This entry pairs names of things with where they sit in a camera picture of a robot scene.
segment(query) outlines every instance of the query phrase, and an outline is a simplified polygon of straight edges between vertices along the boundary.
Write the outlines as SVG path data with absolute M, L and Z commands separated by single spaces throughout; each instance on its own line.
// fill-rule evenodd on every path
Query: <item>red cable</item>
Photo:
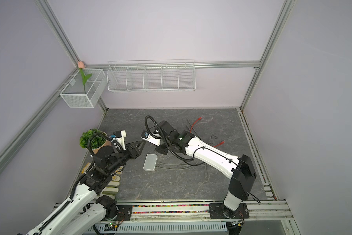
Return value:
M 202 119 L 202 117 L 198 118 L 198 119 L 193 123 L 192 127 L 190 128 L 190 133 L 192 133 L 192 129 L 193 129 L 194 124 L 195 124 L 197 121 L 201 120 L 201 119 Z
M 224 141 L 222 141 L 220 144 L 217 144 L 217 145 L 215 145 L 213 147 L 215 148 L 216 146 L 219 146 L 219 145 L 222 145 L 222 144 L 224 144 Z

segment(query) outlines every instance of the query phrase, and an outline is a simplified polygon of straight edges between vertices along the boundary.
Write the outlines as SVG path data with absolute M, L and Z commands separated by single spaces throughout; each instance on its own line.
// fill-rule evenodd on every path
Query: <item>white wire basket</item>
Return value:
M 194 61 L 113 61 L 108 62 L 108 90 L 194 91 Z
M 93 74 L 85 83 L 85 88 L 78 70 L 60 93 L 66 104 L 71 108 L 94 108 L 107 86 L 103 69 L 84 68 L 83 71 L 85 75 Z

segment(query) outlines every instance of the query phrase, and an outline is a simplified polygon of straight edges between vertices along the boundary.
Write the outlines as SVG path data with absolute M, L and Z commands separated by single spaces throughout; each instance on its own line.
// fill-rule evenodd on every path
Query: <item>white wall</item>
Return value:
M 79 138 L 101 117 L 58 102 L 0 175 L 0 235 L 26 234 L 65 199 L 86 153 Z
M 72 69 L 32 0 L 0 1 L 0 152 Z
M 196 69 L 196 90 L 184 92 L 112 93 L 102 98 L 108 108 L 239 107 L 254 68 Z
M 49 0 L 79 57 L 259 60 L 284 0 Z
M 352 0 L 296 2 L 244 111 L 301 234 L 352 234 Z

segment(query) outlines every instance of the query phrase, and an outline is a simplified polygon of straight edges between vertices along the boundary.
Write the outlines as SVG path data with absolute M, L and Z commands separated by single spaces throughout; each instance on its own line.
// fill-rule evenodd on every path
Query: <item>pink tulip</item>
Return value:
M 79 61 L 78 68 L 85 68 L 85 64 L 82 61 Z

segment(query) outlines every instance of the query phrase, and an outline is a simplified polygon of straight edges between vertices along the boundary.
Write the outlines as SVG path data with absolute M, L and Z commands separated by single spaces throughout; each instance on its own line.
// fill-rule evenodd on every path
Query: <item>marble surface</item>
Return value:
M 168 121 L 179 132 L 188 130 L 187 119 L 193 123 L 199 117 L 193 129 L 203 141 L 220 150 L 252 158 L 252 154 L 241 125 L 236 109 L 109 109 L 100 129 L 108 134 L 117 130 L 126 130 L 125 142 L 140 140 L 145 130 L 144 118 L 151 115 L 158 123 Z M 168 168 L 184 168 L 185 166 L 164 165 L 185 164 L 171 153 L 162 155 L 155 152 L 155 145 L 146 143 L 142 155 L 130 160 L 120 175 L 118 200 L 167 200 L 167 199 L 198 199 L 223 200 L 228 191 L 230 180 L 210 165 L 191 167 L 186 170 L 168 170 L 159 167 L 154 172 L 143 170 L 146 155 L 158 155 L 157 166 Z M 251 193 L 260 200 L 266 200 L 263 185 L 257 177 Z

